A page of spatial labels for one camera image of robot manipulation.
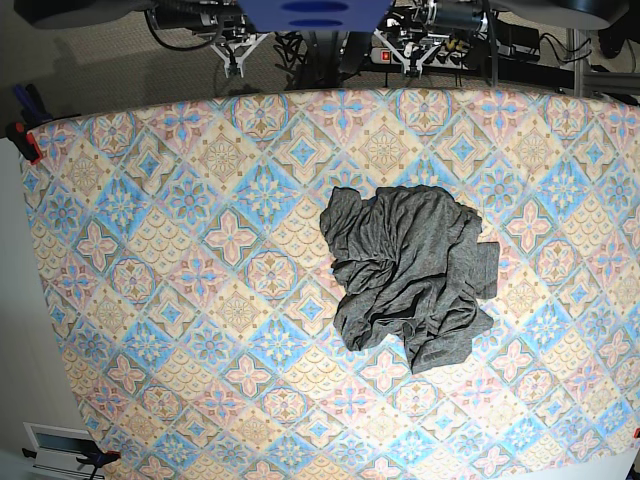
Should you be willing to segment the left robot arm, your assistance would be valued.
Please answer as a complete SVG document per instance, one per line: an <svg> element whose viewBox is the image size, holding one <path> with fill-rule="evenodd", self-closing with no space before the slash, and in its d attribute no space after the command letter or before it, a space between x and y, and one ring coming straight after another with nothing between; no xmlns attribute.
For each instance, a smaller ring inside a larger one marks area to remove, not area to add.
<svg viewBox="0 0 640 480"><path fill-rule="evenodd" d="M369 58L409 78L439 67L469 70L495 87L496 13L487 1L393 2L373 33Z"/></svg>

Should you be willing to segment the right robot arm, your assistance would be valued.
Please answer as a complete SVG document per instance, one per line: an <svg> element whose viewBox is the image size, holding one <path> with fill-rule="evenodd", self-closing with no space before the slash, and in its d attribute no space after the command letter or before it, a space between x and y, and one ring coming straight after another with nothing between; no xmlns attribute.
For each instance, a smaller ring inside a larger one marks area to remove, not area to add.
<svg viewBox="0 0 640 480"><path fill-rule="evenodd" d="M144 11L151 36L163 48L174 52L211 49L223 62L227 78L244 76L244 64L268 38L259 33L237 1L155 1ZM162 30L188 30L201 42L177 46L165 42Z"/></svg>

